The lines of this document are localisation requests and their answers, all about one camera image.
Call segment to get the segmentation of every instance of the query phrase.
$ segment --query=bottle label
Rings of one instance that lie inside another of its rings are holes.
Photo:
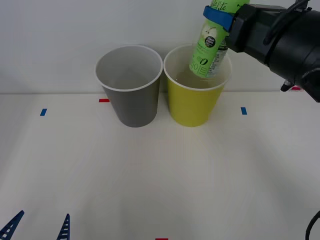
[[[215,58],[209,68],[206,78],[208,79],[213,78],[217,74],[220,64],[222,63],[227,51],[228,51],[228,48],[226,45],[226,41],[223,40],[221,45],[218,48],[218,51],[215,54]]]
[[[190,70],[201,78],[206,78],[215,59],[219,45],[227,35],[222,26],[206,20],[192,55]]]
[[[235,13],[247,3],[249,0],[212,0],[210,7],[227,13]],[[190,70],[195,75],[200,78],[210,78],[216,74],[227,52],[225,43],[222,43],[227,35],[228,33],[222,26],[208,19],[205,20],[189,64]]]

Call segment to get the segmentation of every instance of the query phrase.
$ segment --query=white wall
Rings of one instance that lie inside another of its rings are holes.
[[[290,6],[294,0],[255,3]],[[210,0],[4,0],[0,2],[0,93],[101,92],[97,60],[123,44],[162,57],[192,41]],[[320,10],[319,1],[309,4]],[[227,90],[278,90],[283,80],[242,53],[230,53]]]

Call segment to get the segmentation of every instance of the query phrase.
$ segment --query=white table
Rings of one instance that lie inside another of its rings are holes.
[[[72,240],[304,239],[320,210],[305,92],[224,92],[196,128],[163,94],[151,124],[126,127],[105,97],[0,95],[0,228],[25,211],[13,239],[54,240],[67,213]]]

